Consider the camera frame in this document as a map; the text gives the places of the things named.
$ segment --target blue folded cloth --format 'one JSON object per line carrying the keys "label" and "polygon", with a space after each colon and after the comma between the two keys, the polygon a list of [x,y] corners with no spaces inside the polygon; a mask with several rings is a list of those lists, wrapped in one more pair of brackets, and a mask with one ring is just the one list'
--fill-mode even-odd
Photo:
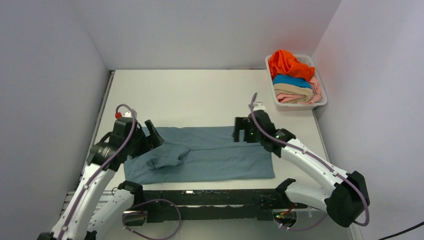
{"label": "blue folded cloth", "polygon": [[128,158],[123,165],[126,180],[155,184],[275,177],[271,154],[259,143],[233,142],[232,126],[156,130],[165,143]]}
{"label": "blue folded cloth", "polygon": [[291,85],[294,85],[294,86],[297,86],[297,87],[300,87],[300,88],[312,89],[309,82],[305,81],[305,79],[300,78],[300,77],[292,77],[292,76],[282,75],[282,74],[275,76],[274,81],[272,83],[274,85],[275,84],[291,84]]}

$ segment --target wall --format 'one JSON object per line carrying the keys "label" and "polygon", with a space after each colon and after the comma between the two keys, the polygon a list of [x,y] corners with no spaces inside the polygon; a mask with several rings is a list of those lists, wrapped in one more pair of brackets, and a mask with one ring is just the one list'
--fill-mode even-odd
{"label": "wall", "polygon": [[67,0],[0,3],[0,239],[37,239],[78,181],[108,71]]}
{"label": "wall", "polygon": [[109,69],[246,69],[311,55],[341,0],[70,1]]}
{"label": "wall", "polygon": [[[379,239],[423,221],[424,2],[343,0],[313,60],[328,104],[316,110],[331,161],[367,180]],[[418,240],[424,228],[397,237]]]}

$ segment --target white basket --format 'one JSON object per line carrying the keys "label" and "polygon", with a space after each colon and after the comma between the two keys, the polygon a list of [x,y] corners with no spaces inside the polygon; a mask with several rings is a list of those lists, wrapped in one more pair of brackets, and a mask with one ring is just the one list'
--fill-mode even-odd
{"label": "white basket", "polygon": [[[297,58],[297,60],[299,62],[301,62],[303,64],[307,64],[309,67],[315,67],[314,62],[312,61],[312,58],[310,56],[300,55],[300,54],[295,54],[294,56]],[[277,100],[277,96],[276,96],[276,93],[274,91],[273,79],[271,78],[270,66],[268,65],[268,60],[270,58],[271,58],[271,55],[269,55],[265,58],[265,64],[266,64],[266,69],[268,70],[267,75],[268,75],[268,80],[269,80],[269,86],[271,88],[272,98],[274,99],[274,104],[275,104],[275,107],[277,108],[277,110],[279,110],[279,111],[311,110],[311,109],[315,108],[316,106],[322,106],[322,105],[327,103],[327,95],[326,95],[326,92],[324,91],[323,83],[321,82],[320,76],[318,75],[317,68],[315,68],[315,74],[313,76],[318,80],[319,84],[321,85],[322,98],[319,101],[317,101],[316,103],[311,104],[311,105],[304,105],[304,104],[301,104],[301,103],[280,103]]]}

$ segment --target pink cloth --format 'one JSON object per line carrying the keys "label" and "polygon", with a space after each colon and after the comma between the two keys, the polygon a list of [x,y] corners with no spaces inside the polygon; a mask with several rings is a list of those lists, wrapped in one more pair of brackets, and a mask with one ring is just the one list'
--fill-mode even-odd
{"label": "pink cloth", "polygon": [[300,97],[301,97],[300,95],[280,93],[277,95],[277,100],[280,103],[284,104],[284,103],[299,99]]}
{"label": "pink cloth", "polygon": [[311,105],[318,102],[323,97],[323,95],[321,94],[320,83],[314,76],[310,79],[309,84],[313,90],[313,97],[307,102],[298,101],[298,104]]}

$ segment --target folded cloth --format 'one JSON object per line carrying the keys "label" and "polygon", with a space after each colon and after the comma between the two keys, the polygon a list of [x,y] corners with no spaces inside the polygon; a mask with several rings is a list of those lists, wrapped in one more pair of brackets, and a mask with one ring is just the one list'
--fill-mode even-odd
{"label": "folded cloth", "polygon": [[280,93],[277,95],[277,100],[282,104],[294,104],[294,103],[297,103],[300,98],[302,98],[301,95],[293,95],[293,94],[285,94],[285,93]]}
{"label": "folded cloth", "polygon": [[312,77],[309,83],[312,86],[313,97],[307,102],[299,102],[300,104],[311,105],[318,102],[323,97],[321,94],[320,82],[318,82],[315,77]]}
{"label": "folded cloth", "polygon": [[287,75],[278,74],[274,77],[273,84],[291,84],[300,88],[312,89],[311,85],[300,77],[292,77]]}
{"label": "folded cloth", "polygon": [[285,104],[292,104],[296,102],[308,102],[314,96],[314,92],[312,91],[312,89],[309,89],[306,87],[298,87],[298,86],[294,86],[287,83],[274,84],[274,92],[275,92],[275,96],[278,96],[280,94],[299,96],[299,98],[290,99],[289,101],[286,101],[286,102],[280,101],[280,103],[285,103]]}
{"label": "folded cloth", "polygon": [[148,169],[160,169],[165,166],[178,166],[183,163],[190,149],[180,144],[164,142],[161,146],[146,152],[143,157],[148,159]]}
{"label": "folded cloth", "polygon": [[278,74],[283,74],[309,82],[315,74],[315,67],[299,62],[292,53],[286,50],[274,52],[268,60],[268,65],[272,79]]}
{"label": "folded cloth", "polygon": [[233,126],[156,130],[165,143],[128,158],[123,164],[126,180],[143,185],[275,177],[271,153],[259,143],[234,142]]}

